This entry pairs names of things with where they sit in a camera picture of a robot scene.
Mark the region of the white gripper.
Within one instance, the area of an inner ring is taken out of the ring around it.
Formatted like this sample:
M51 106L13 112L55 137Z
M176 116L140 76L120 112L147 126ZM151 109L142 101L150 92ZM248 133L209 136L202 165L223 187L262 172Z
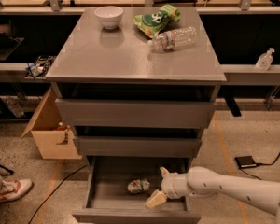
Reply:
M169 199L179 199L184 197L188 191L188 181L186 174L169 173L169 171L161 167L161 190L156 189L146 200L145 207L148 209L155 208Z

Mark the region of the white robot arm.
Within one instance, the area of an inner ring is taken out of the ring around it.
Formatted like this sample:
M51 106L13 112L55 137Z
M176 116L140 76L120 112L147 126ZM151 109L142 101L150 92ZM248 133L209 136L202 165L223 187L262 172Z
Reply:
M161 190L152 193L146 208L154 208L167 199L222 193L274 215L275 224L280 224L280 182L221 175L201 166L192 167L183 174L170 173L164 167L160 170Z

